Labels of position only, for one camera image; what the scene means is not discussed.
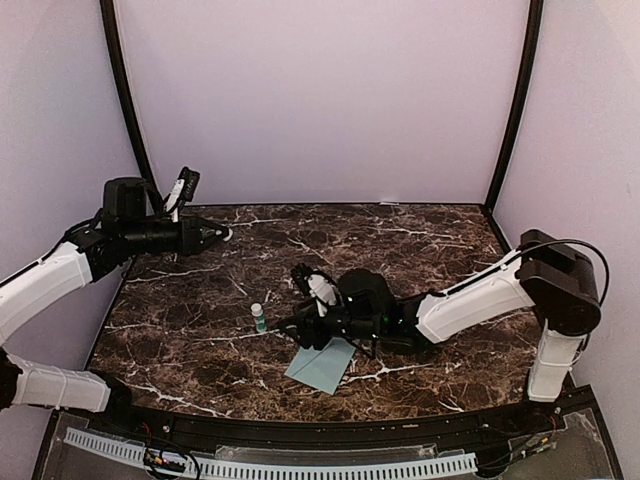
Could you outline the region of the small glue stick bottle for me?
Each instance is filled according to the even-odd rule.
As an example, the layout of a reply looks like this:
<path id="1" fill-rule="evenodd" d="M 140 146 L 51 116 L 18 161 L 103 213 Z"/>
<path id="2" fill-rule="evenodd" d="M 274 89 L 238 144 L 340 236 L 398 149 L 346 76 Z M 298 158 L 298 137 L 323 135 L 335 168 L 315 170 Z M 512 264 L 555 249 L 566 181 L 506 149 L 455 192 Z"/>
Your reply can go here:
<path id="1" fill-rule="evenodd" d="M 254 303 L 251 305 L 251 314 L 254 319 L 255 328 L 257 333 L 264 333 L 267 331 L 266 317 L 263 307 L 260 303 Z"/>

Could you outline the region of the light blue envelope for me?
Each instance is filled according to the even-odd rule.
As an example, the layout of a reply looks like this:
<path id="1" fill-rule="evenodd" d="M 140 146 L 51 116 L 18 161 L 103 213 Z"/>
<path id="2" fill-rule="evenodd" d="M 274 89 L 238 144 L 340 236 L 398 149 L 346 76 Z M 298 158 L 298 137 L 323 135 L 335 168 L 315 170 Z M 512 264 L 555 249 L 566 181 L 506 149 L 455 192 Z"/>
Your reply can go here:
<path id="1" fill-rule="evenodd" d="M 356 348 L 341 338 L 332 338 L 322 350 L 299 348 L 285 376 L 315 390 L 333 395 Z"/>

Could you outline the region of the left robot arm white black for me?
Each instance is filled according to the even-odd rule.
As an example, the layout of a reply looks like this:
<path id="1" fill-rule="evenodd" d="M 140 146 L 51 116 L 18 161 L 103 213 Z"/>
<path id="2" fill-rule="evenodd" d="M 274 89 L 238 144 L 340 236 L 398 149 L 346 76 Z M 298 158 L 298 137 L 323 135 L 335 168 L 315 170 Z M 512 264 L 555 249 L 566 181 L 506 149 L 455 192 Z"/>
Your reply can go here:
<path id="1" fill-rule="evenodd" d="M 96 283 L 144 254 L 200 254 L 232 238 L 224 225 L 184 216 L 200 175 L 183 168 L 160 210 L 150 214 L 146 198 L 158 197 L 150 182 L 120 177 L 104 185 L 94 217 L 70 227 L 50 251 L 1 283 L 1 340 L 7 342 L 41 311 L 68 294 Z M 141 427 L 131 392 L 109 374 L 68 370 L 1 353 L 1 406 L 34 405 L 100 413 L 120 436 Z"/>

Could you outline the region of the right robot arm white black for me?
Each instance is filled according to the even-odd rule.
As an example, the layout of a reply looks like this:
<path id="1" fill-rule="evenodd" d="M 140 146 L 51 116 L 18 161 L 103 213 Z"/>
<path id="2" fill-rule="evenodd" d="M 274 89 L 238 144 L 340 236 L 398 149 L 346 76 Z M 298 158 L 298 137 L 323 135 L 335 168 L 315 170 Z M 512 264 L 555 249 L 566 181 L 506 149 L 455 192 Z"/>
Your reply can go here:
<path id="1" fill-rule="evenodd" d="M 526 399 L 510 413 L 521 434 L 534 432 L 549 416 L 548 403 L 561 393 L 564 379 L 602 319 L 611 272 L 596 280 L 590 250 L 577 239 L 555 239 L 531 229 L 502 259 L 445 290 L 396 297 L 385 277 L 356 268 L 339 279 L 301 263 L 292 271 L 305 301 L 278 330 L 305 349 L 323 350 L 334 338 L 358 346 L 369 341 L 399 354 L 427 351 L 451 337 L 524 308 L 542 317 L 542 334 L 530 368 Z"/>

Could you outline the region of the black front table rail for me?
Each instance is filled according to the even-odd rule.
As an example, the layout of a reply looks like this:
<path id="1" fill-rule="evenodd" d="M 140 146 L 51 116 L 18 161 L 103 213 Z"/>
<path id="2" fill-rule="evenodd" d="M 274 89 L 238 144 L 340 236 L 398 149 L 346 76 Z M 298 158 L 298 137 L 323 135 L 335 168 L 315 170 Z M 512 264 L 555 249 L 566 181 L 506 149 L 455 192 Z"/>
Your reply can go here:
<path id="1" fill-rule="evenodd" d="M 552 415 L 512 404 L 485 410 L 404 420 L 365 422 L 269 422 L 188 415 L 131 406 L 118 413 L 85 413 L 89 425 L 113 434 L 212 452 L 222 446 L 342 449 L 412 445 L 503 445 L 554 430 Z"/>

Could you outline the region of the left black frame post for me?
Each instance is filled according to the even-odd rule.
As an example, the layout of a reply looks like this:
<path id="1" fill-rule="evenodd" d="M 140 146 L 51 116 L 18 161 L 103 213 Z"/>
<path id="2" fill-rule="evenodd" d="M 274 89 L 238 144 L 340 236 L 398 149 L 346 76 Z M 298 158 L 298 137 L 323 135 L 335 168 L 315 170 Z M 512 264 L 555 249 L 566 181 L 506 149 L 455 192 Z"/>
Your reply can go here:
<path id="1" fill-rule="evenodd" d="M 148 193 L 150 206 L 157 213 L 162 208 L 162 200 L 158 193 L 132 97 L 116 18 L 116 5 L 112 0 L 100 0 L 99 6 L 112 75 L 125 127 L 138 171 L 151 188 Z"/>

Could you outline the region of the black frame post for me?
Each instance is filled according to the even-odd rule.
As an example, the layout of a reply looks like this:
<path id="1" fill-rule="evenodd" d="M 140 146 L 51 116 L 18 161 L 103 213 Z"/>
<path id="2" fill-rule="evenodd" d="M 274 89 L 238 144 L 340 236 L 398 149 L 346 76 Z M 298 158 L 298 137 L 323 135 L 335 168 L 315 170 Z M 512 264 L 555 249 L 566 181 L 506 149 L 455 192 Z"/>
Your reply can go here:
<path id="1" fill-rule="evenodd" d="M 529 1 L 524 41 L 511 106 L 496 165 L 483 204 L 487 217 L 494 215 L 515 149 L 534 69 L 543 11 L 543 0 Z"/>
<path id="2" fill-rule="evenodd" d="M 125 127 L 138 171 L 151 188 L 148 193 L 150 206 L 157 213 L 162 208 L 162 200 L 158 193 L 132 97 L 116 18 L 116 5 L 112 0 L 100 0 L 99 6 L 112 75 Z"/>

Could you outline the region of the right black frame post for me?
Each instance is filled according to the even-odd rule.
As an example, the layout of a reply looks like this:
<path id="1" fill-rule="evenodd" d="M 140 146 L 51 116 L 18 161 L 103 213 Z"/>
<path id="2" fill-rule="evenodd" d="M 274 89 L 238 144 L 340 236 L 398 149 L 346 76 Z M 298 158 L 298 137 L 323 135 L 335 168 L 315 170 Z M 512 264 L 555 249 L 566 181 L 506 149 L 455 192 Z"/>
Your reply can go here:
<path id="1" fill-rule="evenodd" d="M 511 106 L 496 165 L 483 204 L 487 217 L 494 215 L 515 149 L 534 69 L 543 11 L 543 0 L 529 1 L 524 41 Z"/>

